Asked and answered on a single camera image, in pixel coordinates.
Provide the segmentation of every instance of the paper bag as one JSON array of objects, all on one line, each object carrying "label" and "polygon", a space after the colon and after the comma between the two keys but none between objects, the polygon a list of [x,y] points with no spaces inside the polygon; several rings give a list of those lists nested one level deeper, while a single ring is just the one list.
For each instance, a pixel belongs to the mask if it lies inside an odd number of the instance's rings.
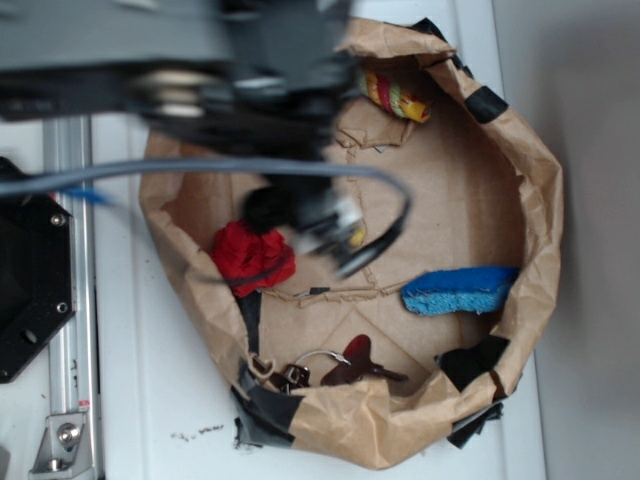
[{"label": "paper bag", "polygon": [[[400,239],[352,277],[337,281],[326,260],[301,256],[291,279],[239,304],[216,282],[220,275],[209,253],[215,232],[238,219],[241,200],[264,181],[218,174],[142,180],[140,201],[158,254],[229,383],[241,440],[372,469],[395,465],[513,393],[553,311],[560,166],[518,114],[472,78],[433,24],[421,22],[417,30],[354,20],[345,43],[367,68],[398,75],[433,102],[425,124],[409,126],[366,98],[337,121],[336,142],[326,151],[331,161],[389,171],[409,184],[415,200]],[[382,152],[372,148],[380,145],[386,146]],[[151,133],[146,155],[211,152]],[[400,206],[393,192],[372,180],[336,184],[364,212],[365,243],[384,231]],[[402,305],[400,289],[417,276],[480,265],[521,267],[501,311],[425,318]],[[318,356],[306,362],[311,388],[285,395],[253,360],[280,371],[312,350],[341,352],[359,334],[372,339],[376,363],[410,381],[365,377],[321,387],[335,362]]]}]

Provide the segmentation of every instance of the screw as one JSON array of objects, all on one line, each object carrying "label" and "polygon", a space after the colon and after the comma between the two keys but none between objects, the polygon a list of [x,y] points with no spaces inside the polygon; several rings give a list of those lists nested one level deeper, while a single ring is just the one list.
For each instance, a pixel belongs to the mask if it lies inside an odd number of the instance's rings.
[{"label": "screw", "polygon": [[58,440],[63,445],[70,444],[74,440],[79,439],[80,429],[73,423],[65,423],[58,428]]},{"label": "screw", "polygon": [[47,470],[50,472],[59,472],[64,469],[64,462],[61,458],[52,458],[47,461]]},{"label": "screw", "polygon": [[187,103],[167,102],[158,108],[162,115],[168,117],[180,118],[198,118],[205,114],[205,111],[199,105],[190,105]]},{"label": "screw", "polygon": [[67,223],[67,219],[64,215],[56,213],[51,217],[51,225],[53,225],[54,227],[61,227],[65,223]]}]

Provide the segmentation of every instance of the blue scrubbing sponge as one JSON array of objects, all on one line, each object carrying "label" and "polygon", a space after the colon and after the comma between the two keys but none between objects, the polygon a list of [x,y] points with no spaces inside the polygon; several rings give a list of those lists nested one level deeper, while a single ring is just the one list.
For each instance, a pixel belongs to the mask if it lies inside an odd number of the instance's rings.
[{"label": "blue scrubbing sponge", "polygon": [[507,299],[518,277],[517,267],[471,267],[439,270],[409,282],[402,289],[407,309],[420,315],[493,312]]}]

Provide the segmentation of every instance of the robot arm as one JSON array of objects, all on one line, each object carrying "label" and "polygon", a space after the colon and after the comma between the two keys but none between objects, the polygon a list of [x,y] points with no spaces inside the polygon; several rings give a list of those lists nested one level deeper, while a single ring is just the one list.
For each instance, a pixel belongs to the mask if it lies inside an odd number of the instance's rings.
[{"label": "robot arm", "polygon": [[[350,3],[22,0],[0,16],[0,116],[126,111],[226,154],[322,162],[353,85],[353,60],[335,50]],[[355,251],[357,209],[329,177],[265,178],[273,187],[246,202],[250,224],[291,225],[311,250],[331,254],[343,276],[402,228],[404,218]]]}]

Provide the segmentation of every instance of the red fabric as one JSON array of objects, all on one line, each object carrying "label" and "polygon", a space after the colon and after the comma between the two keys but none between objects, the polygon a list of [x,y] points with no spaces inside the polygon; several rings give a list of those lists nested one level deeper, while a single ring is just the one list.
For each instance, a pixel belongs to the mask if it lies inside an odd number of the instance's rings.
[{"label": "red fabric", "polygon": [[284,282],[296,271],[292,248],[276,230],[264,235],[252,232],[243,221],[229,222],[218,230],[214,239],[211,260],[225,280],[242,281],[255,277],[271,268],[273,273],[251,283],[231,286],[236,297],[249,295],[257,288],[272,287]]},{"label": "red fabric", "polygon": [[389,89],[391,88],[389,85],[389,79],[384,75],[376,75],[378,79],[378,96],[380,97],[380,103],[384,109],[393,114],[393,109],[391,108],[391,101],[389,99]]}]

